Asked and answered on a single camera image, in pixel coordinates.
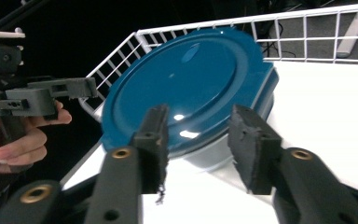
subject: brass screw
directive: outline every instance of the brass screw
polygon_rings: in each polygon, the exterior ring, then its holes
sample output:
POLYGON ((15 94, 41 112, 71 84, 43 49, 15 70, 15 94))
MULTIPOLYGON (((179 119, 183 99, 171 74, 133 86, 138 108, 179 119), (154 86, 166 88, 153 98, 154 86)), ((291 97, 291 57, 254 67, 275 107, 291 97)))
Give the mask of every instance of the brass screw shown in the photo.
POLYGON ((37 203, 47 198, 51 193, 51 185, 40 185, 32 189, 28 189, 21 195, 20 201, 22 203, 37 203))
POLYGON ((303 161, 312 160, 312 155, 304 150, 294 150, 292 151, 292 156, 303 161))
POLYGON ((121 148, 112 153, 112 157, 115 159, 124 159, 129 157, 131 154, 130 150, 127 148, 121 148))

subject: wire rack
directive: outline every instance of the wire rack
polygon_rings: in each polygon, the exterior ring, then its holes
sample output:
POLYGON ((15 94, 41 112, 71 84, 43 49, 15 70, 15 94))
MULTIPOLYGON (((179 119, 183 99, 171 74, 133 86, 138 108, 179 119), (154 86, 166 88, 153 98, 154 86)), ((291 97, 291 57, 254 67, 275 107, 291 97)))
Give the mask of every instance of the wire rack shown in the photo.
POLYGON ((358 64, 358 4, 139 30, 130 34, 87 77, 95 77, 98 97, 79 102, 101 121, 110 86, 152 49, 194 30, 235 27, 252 35, 265 61, 358 64))

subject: blue lid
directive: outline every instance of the blue lid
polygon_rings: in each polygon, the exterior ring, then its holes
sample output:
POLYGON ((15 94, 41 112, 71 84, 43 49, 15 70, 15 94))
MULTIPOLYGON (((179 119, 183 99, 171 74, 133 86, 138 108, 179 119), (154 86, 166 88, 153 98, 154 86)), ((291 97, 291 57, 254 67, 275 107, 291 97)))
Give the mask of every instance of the blue lid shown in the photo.
POLYGON ((278 76, 259 46, 233 28, 192 32, 153 49, 110 88, 104 102, 106 150, 126 146, 148 108, 167 104, 170 157, 227 131, 234 104, 263 111, 278 76))

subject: white surface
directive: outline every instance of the white surface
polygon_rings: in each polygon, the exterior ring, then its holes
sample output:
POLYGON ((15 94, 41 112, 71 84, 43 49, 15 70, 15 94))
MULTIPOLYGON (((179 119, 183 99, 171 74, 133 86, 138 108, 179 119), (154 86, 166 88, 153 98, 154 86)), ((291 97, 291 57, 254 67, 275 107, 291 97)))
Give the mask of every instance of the white surface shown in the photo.
MULTIPOLYGON (((318 154, 343 182, 358 189, 358 65, 275 63, 280 82, 268 123, 283 147, 318 154)), ((65 185, 97 174, 100 147, 65 185)), ((172 161, 165 203, 144 196, 145 223, 277 223, 270 198, 248 195, 227 165, 203 173, 186 161, 172 161)))

